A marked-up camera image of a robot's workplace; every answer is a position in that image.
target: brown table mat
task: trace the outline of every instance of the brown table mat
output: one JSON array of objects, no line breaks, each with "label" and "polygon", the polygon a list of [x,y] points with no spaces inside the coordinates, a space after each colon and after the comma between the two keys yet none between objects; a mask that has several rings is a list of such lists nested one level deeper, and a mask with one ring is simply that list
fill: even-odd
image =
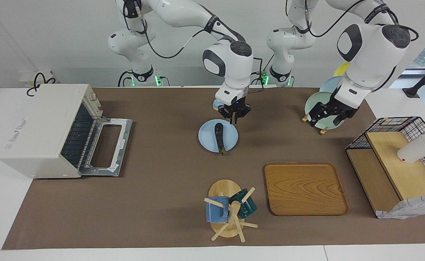
[{"label": "brown table mat", "polygon": [[[425,215],[376,218],[344,151],[375,119],[366,103],[353,119],[320,136],[300,121],[316,89],[250,94],[252,111],[238,121],[237,146],[220,156],[197,139],[204,122],[221,118],[211,108],[215,91],[95,89],[106,117],[134,120],[121,176],[34,180],[3,249],[425,243]],[[264,178],[272,162],[333,164],[350,212],[272,215]],[[220,179],[256,188],[258,209],[246,221],[259,228],[244,228],[244,244],[238,237],[211,241],[203,198]]]},{"label": "brown table mat", "polygon": [[264,169],[274,215],[344,215],[349,207],[333,165],[270,163]]}]

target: metal grid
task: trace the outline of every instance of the metal grid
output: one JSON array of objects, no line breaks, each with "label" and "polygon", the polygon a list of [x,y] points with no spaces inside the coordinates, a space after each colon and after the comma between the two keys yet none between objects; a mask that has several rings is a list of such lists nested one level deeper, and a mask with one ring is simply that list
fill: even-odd
[{"label": "metal grid", "polygon": [[77,169],[82,162],[86,162],[91,152],[90,148],[94,143],[97,129],[94,121],[85,106],[81,104],[61,150],[61,155]]},{"label": "metal grid", "polygon": [[408,141],[412,141],[419,137],[425,131],[425,122],[420,117],[393,117],[381,118],[373,122],[365,132],[357,137],[351,144],[346,147],[347,150],[351,149],[371,149],[368,143],[368,132],[402,132]]}]

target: dark green mug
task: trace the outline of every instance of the dark green mug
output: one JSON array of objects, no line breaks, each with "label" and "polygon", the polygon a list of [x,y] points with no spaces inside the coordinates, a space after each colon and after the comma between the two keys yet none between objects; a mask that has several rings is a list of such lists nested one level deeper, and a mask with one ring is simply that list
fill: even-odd
[{"label": "dark green mug", "polygon": [[247,194],[247,188],[242,189],[240,192],[231,196],[229,199],[229,204],[234,201],[238,201],[240,203],[240,211],[238,212],[238,218],[243,219],[249,217],[252,213],[254,213],[257,209],[254,201],[251,197],[247,198],[245,203],[242,203],[241,200]]}]

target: black stand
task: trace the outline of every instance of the black stand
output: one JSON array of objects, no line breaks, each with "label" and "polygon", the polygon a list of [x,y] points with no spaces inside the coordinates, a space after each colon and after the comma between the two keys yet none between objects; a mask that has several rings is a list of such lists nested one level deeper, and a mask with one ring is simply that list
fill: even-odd
[{"label": "black stand", "polygon": [[420,81],[418,81],[418,83],[415,84],[414,87],[403,88],[403,91],[406,94],[406,96],[409,97],[409,98],[420,98],[420,96],[418,96],[417,92],[424,84],[425,84],[425,76],[423,76],[423,78],[420,79]]}]

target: wooden shelf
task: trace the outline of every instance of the wooden shelf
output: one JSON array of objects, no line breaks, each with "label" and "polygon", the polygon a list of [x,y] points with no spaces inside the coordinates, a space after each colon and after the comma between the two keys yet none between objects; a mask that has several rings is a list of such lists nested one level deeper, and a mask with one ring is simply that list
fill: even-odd
[{"label": "wooden shelf", "polygon": [[373,210],[392,210],[401,200],[373,150],[347,150],[347,154]]},{"label": "wooden shelf", "polygon": [[367,139],[401,200],[425,195],[425,165],[405,163],[397,151],[408,141],[402,132],[369,132]]}]

